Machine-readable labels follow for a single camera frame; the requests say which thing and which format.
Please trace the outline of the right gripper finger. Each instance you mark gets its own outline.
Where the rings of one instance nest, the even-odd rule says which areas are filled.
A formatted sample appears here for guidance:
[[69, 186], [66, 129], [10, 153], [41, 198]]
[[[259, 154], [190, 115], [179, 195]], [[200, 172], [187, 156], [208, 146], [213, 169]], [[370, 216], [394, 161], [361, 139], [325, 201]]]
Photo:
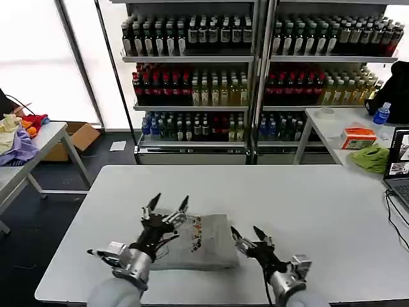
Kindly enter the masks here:
[[272, 242], [272, 238], [269, 237], [263, 230], [258, 228], [257, 226], [253, 226], [254, 232], [259, 238], [259, 240], [268, 248], [271, 249], [272, 251], [275, 250], [275, 244]]
[[249, 252], [254, 249], [254, 244], [249, 239], [242, 237], [235, 227], [230, 226], [230, 229], [236, 249], [243, 255], [248, 256]]

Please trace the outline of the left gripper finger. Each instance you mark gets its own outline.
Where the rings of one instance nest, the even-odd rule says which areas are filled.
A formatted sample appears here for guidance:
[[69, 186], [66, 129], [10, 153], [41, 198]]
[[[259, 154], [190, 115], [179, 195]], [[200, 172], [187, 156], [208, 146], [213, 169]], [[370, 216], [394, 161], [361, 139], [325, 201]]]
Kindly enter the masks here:
[[152, 198], [148, 204], [142, 207], [142, 217], [141, 221], [148, 221], [150, 219], [158, 219], [160, 216], [154, 213], [157, 203], [160, 199], [161, 193], [158, 193], [154, 198]]
[[189, 204], [189, 195], [185, 197], [179, 208], [172, 214], [164, 217], [162, 222], [171, 225], [173, 228], [178, 228], [186, 220], [186, 212]]

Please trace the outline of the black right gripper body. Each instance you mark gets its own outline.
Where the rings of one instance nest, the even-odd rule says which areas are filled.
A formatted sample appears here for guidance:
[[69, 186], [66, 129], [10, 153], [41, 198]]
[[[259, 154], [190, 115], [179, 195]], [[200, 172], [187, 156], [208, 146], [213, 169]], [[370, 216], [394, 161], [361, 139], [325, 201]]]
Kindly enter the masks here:
[[258, 261], [265, 276], [271, 276], [275, 272], [286, 273], [288, 263], [279, 260], [274, 250], [275, 247], [266, 242], [253, 242], [253, 246], [247, 250], [247, 256]]

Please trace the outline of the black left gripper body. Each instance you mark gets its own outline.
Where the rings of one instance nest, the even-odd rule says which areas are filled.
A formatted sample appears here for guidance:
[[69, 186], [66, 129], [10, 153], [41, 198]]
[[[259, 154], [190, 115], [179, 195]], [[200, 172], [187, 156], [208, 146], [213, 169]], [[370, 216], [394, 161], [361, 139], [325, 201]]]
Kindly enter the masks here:
[[165, 216], [151, 214], [148, 219], [142, 218], [143, 230], [138, 239], [129, 245], [130, 249], [137, 249], [148, 256], [156, 256], [162, 237], [167, 233], [173, 233], [175, 227], [171, 223], [163, 222]]

